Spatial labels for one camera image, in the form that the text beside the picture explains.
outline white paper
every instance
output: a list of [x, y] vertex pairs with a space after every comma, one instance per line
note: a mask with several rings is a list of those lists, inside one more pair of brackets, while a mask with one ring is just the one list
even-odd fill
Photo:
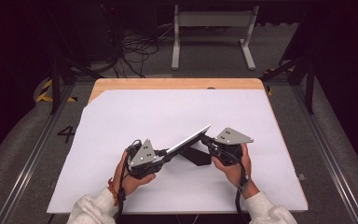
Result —
[[[226, 127], [252, 137], [252, 178], [260, 190], [291, 211], [308, 210], [263, 90], [117, 90], [103, 92], [84, 109], [48, 213], [70, 213], [83, 195], [98, 195], [134, 140], [149, 138], [154, 149], [173, 147], [208, 124], [211, 137]], [[208, 151], [201, 143], [195, 147]], [[156, 175], [127, 197], [124, 213], [236, 212], [236, 189], [213, 164], [197, 167], [176, 156]]]

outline white sleeve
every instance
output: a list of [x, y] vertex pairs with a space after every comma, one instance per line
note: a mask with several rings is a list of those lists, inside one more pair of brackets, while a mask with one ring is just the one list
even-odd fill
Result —
[[252, 218], [251, 224], [295, 224], [292, 214], [286, 208], [274, 205], [264, 192], [245, 200], [245, 207]]
[[112, 193], [108, 188], [104, 188], [95, 199], [93, 199], [91, 195], [85, 195], [79, 199], [75, 203], [67, 223], [116, 224], [113, 219], [113, 215], [117, 212], [117, 210], [117, 206], [114, 206]]

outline person's left hand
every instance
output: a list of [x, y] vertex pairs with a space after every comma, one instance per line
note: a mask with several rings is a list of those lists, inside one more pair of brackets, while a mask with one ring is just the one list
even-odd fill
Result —
[[[124, 150], [123, 156], [121, 157], [121, 161], [118, 163], [115, 175], [113, 177], [113, 184], [115, 187], [115, 192], [118, 192], [119, 184], [120, 184], [120, 176], [121, 171], [123, 169], [124, 160], [127, 156], [127, 150]], [[155, 174], [147, 175], [142, 179], [136, 179], [135, 177], [128, 175], [127, 167], [124, 171], [124, 176], [126, 176], [123, 180], [123, 189], [126, 193], [126, 196], [132, 194], [139, 186], [150, 183], [154, 178], [156, 178]]]

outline hand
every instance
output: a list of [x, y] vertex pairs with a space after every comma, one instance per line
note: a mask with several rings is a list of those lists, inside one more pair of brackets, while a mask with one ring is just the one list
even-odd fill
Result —
[[[245, 167], [246, 174], [249, 177], [249, 184], [246, 187], [246, 189], [243, 190], [242, 195], [245, 199], [252, 197], [253, 195], [257, 194], [259, 192], [257, 186], [253, 182], [251, 178], [252, 173], [252, 163], [251, 158], [248, 154], [248, 147], [246, 144], [241, 144], [242, 148], [242, 164]], [[216, 157], [212, 157], [212, 161], [214, 163], [214, 166], [216, 166], [217, 169], [225, 173], [226, 178], [228, 181], [234, 185], [235, 188], [238, 188], [240, 185], [240, 179], [241, 179], [241, 166], [239, 164], [230, 165], [230, 166], [224, 166], [222, 162], [217, 159]]]
[[[115, 191], [118, 192], [118, 188], [120, 185], [120, 177], [121, 177], [121, 171], [123, 169], [124, 160], [126, 159], [127, 151], [125, 150], [123, 153], [123, 156], [121, 157], [121, 161], [118, 163], [115, 175], [113, 177], [113, 184], [115, 187]], [[147, 175], [142, 179], [136, 179], [131, 175], [128, 175], [127, 167], [125, 167], [124, 176], [126, 176], [123, 179], [123, 189], [126, 193], [126, 196], [129, 196], [132, 194], [139, 186], [145, 185], [150, 183], [154, 178], [156, 178], [155, 174]]]

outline printed number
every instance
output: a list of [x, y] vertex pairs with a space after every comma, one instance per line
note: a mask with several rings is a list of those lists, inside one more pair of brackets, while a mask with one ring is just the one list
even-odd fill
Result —
[[75, 135], [75, 133], [72, 133], [72, 130], [74, 129], [74, 127], [72, 127], [71, 125], [69, 125], [68, 127], [66, 127], [64, 130], [60, 131], [59, 133], [57, 133], [57, 135], [63, 135], [66, 136], [66, 140], [65, 140], [65, 144], [69, 142], [69, 138], [71, 137], [71, 135]]

